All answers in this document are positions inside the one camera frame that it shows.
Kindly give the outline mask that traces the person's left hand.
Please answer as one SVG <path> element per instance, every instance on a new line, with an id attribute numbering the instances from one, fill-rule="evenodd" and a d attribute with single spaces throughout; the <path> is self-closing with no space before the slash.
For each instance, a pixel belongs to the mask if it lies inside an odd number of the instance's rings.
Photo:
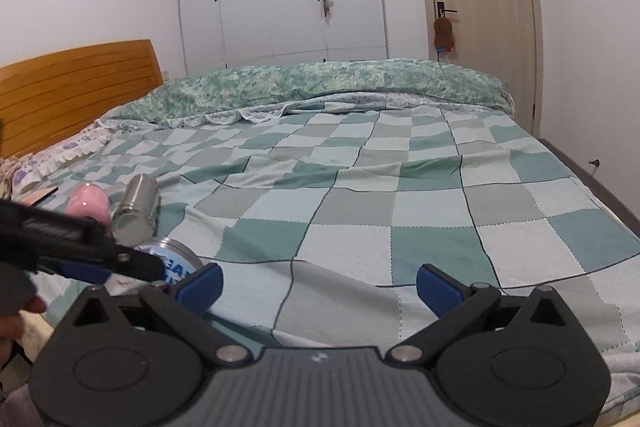
<path id="1" fill-rule="evenodd" d="M 1 263 L 1 365 L 9 360 L 13 341 L 23 337 L 21 312 L 41 314 L 46 310 L 32 279 L 21 269 Z"/>

